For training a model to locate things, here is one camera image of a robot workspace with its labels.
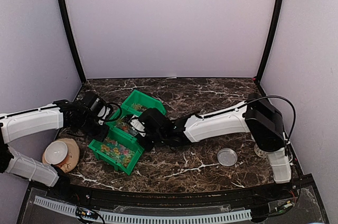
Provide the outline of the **green three-compartment bin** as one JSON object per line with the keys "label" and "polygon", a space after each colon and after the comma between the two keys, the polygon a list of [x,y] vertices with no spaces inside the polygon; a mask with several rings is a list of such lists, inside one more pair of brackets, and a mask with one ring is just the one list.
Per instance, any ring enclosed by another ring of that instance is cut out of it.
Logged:
{"label": "green three-compartment bin", "polygon": [[92,140],[91,143],[89,144],[89,148],[92,150],[92,152],[94,153],[95,157],[98,160],[102,160],[108,163],[109,165],[113,166],[115,170],[122,171],[128,175],[130,175],[131,172],[133,171],[136,163],[138,162],[139,158],[144,152],[144,148],[140,146],[137,141],[137,138],[138,136],[140,136],[140,134],[135,132],[135,135],[130,135],[128,133],[123,132],[121,129],[116,127],[116,121],[122,118],[125,122],[128,123],[132,115],[136,115],[137,117],[139,117],[142,114],[142,112],[136,111],[131,108],[131,105],[133,103],[144,105],[147,108],[157,108],[163,115],[166,114],[166,109],[164,108],[161,101],[151,96],[148,96],[138,90],[134,90],[122,103],[121,111],[118,110],[113,114],[112,116],[113,121],[108,123],[109,132],[108,136],[104,139],[104,141],[108,139],[115,140],[118,143],[124,145],[128,149],[135,152],[134,157],[132,158],[131,162],[127,167],[123,167],[122,165],[116,163],[109,156],[101,152],[100,148],[104,141],[99,142],[97,140]]}

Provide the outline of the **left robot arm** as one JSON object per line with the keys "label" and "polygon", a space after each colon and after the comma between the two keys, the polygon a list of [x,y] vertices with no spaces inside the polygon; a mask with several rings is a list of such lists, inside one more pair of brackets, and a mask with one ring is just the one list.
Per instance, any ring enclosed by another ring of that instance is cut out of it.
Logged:
{"label": "left robot arm", "polygon": [[112,105],[93,92],[76,101],[57,100],[40,108],[1,115],[1,173],[42,183],[63,201],[74,197],[74,188],[66,181],[60,168],[27,157],[12,147],[10,142],[48,130],[71,128],[97,141],[109,132],[108,120]]}

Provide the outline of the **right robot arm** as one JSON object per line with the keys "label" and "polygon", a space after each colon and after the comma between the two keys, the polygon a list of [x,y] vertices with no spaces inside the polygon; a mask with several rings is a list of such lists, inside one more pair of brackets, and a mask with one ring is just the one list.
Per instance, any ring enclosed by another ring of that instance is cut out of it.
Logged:
{"label": "right robot arm", "polygon": [[292,169],[287,155],[290,133],[285,131],[282,113],[270,103],[275,96],[250,94],[247,100],[212,113],[191,114],[175,120],[157,108],[147,108],[130,119],[140,133],[139,144],[151,150],[157,143],[177,148],[221,135],[249,133],[258,148],[267,153],[275,184],[269,194],[280,200],[290,191]]}

